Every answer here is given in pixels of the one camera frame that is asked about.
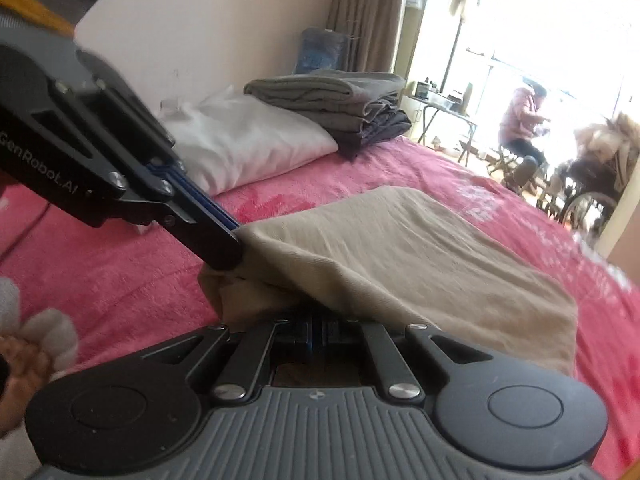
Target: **wheel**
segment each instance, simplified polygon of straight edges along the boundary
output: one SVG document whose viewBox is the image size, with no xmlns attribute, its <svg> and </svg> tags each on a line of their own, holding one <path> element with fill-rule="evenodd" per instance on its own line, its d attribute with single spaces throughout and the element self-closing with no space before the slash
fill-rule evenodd
<svg viewBox="0 0 640 480">
<path fill-rule="evenodd" d="M 593 247 L 617 205 L 617 200 L 597 191 L 575 194 L 564 206 L 560 223 Z"/>
</svg>

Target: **yellow strap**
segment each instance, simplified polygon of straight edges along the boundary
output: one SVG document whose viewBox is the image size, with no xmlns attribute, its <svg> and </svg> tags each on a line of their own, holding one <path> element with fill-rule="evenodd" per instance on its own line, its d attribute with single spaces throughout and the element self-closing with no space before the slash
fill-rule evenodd
<svg viewBox="0 0 640 480">
<path fill-rule="evenodd" d="M 640 480 L 640 460 L 627 469 L 620 480 Z"/>
<path fill-rule="evenodd" d="M 0 6 L 16 12 L 35 25 L 50 28 L 70 38 L 74 36 L 74 26 L 55 12 L 51 12 L 38 0 L 0 0 Z"/>
</svg>

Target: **beige clothing pile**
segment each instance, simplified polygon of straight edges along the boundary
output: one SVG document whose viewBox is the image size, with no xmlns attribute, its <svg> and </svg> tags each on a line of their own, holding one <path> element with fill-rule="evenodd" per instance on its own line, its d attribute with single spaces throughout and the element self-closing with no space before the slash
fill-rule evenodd
<svg viewBox="0 0 640 480">
<path fill-rule="evenodd" d="M 428 322 L 571 374 L 577 307 L 548 276 L 424 193 L 380 187 L 244 225 L 232 275 L 200 284 L 232 329 L 310 296 L 349 318 Z"/>
</svg>

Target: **small table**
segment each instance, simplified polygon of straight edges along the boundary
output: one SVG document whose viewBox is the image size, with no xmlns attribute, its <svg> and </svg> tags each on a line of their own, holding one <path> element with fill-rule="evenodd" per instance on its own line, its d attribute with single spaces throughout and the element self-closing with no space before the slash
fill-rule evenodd
<svg viewBox="0 0 640 480">
<path fill-rule="evenodd" d="M 463 146 L 462 153 L 460 153 L 460 158 L 458 159 L 458 163 L 460 163 L 460 161 L 462 160 L 462 157 L 465 156 L 465 152 L 466 152 L 466 160 L 465 160 L 465 167 L 466 167 L 466 165 L 469 164 L 469 153 L 471 151 L 471 142 L 474 140 L 474 135 L 476 133 L 476 128 L 478 127 L 478 124 L 468 115 L 459 114 L 457 112 L 449 110 L 444 106 L 427 101 L 427 99 L 423 97 L 418 97 L 415 95 L 409 95 L 407 97 L 410 99 L 413 99 L 414 101 L 418 101 L 419 103 L 422 103 L 424 105 L 424 108 L 422 109 L 422 135 L 418 139 L 418 144 L 420 144 L 421 142 L 424 143 L 424 137 L 427 134 L 427 130 L 429 129 L 429 126 L 431 126 L 431 123 L 433 123 L 433 120 L 436 118 L 436 115 L 438 112 L 444 112 L 456 118 L 462 119 L 463 121 L 465 121 L 466 124 L 468 124 L 469 140 Z M 431 116 L 431 119 L 429 120 L 429 124 L 427 124 L 427 118 L 425 114 L 425 111 L 427 108 L 435 109 L 435 112 L 433 113 L 433 115 Z"/>
</svg>

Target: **bed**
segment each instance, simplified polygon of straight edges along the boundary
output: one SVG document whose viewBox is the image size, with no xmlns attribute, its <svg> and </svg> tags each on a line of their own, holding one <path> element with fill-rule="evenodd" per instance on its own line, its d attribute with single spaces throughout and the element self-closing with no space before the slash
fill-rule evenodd
<svg viewBox="0 0 640 480">
<path fill-rule="evenodd" d="M 617 478 L 640 456 L 640 290 L 559 224 L 491 179 L 404 137 L 355 162 L 327 155 L 223 193 L 240 222 L 305 210 L 382 185 L 423 190 L 560 282 L 579 307 L 575 376 L 594 388 L 610 424 L 594 467 Z M 25 188 L 0 202 L 0 247 L 44 207 Z M 81 337 L 79 368 L 216 321 L 196 282 L 201 261 L 161 228 L 113 220 L 95 230 L 52 209 L 0 272 L 22 290 L 22 314 L 57 308 Z"/>
</svg>

